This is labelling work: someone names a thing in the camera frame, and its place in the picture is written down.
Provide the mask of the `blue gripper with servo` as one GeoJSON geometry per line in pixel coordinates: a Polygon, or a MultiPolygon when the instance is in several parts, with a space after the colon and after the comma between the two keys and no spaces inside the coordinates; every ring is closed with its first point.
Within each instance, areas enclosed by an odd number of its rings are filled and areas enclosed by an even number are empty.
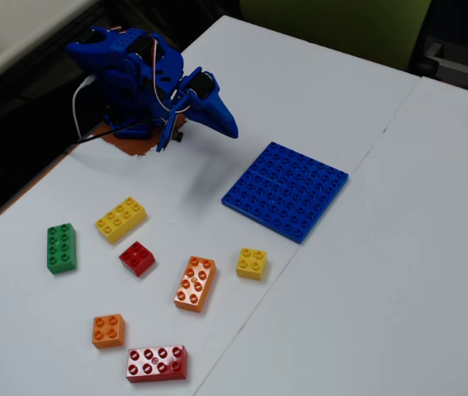
{"type": "Polygon", "coordinates": [[[174,102],[189,103],[189,118],[221,134],[237,139],[239,129],[233,115],[220,98],[214,75],[201,67],[183,76],[177,85],[174,102]]]}

